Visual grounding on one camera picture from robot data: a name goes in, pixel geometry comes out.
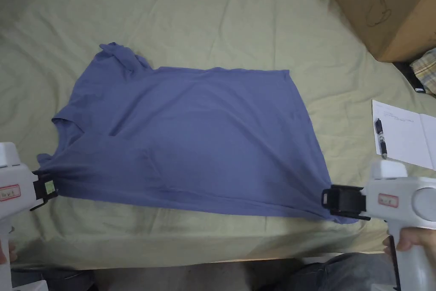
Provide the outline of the person's right hand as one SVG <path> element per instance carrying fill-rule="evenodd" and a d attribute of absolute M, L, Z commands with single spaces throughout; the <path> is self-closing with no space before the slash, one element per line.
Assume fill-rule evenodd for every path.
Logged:
<path fill-rule="evenodd" d="M 414 246 L 423 247 L 429 260 L 436 260 L 436 231 L 418 227 L 403 228 L 396 243 L 397 251 L 409 251 Z"/>

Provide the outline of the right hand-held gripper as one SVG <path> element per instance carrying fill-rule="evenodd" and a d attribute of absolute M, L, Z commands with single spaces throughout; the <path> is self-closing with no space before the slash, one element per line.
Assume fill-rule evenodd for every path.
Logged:
<path fill-rule="evenodd" d="M 403 228 L 436 228 L 435 179 L 409 177 L 400 162 L 377 161 L 364 187 L 332 185 L 321 196 L 330 213 L 350 219 L 382 219 L 387 222 L 394 244 L 399 245 Z M 392 252 L 396 259 L 396 283 L 373 284 L 372 291 L 434 291 L 435 272 L 422 246 Z"/>

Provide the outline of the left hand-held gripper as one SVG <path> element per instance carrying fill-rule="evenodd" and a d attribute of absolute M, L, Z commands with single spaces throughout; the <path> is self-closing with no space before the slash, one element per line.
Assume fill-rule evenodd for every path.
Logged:
<path fill-rule="evenodd" d="M 58 197 L 50 176 L 36 176 L 21 162 L 16 146 L 0 143 L 0 264 L 9 261 L 8 234 L 11 217 L 22 211 L 34 211 Z"/>

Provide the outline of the person's left hand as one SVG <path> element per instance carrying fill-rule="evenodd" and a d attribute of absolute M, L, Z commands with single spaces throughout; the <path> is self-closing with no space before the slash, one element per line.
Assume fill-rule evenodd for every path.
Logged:
<path fill-rule="evenodd" d="M 9 259 L 5 255 L 3 251 L 2 245 L 0 245 L 0 264 L 3 265 L 7 262 L 14 262 L 17 259 L 17 254 L 15 253 L 15 244 L 12 241 L 9 241 Z"/>

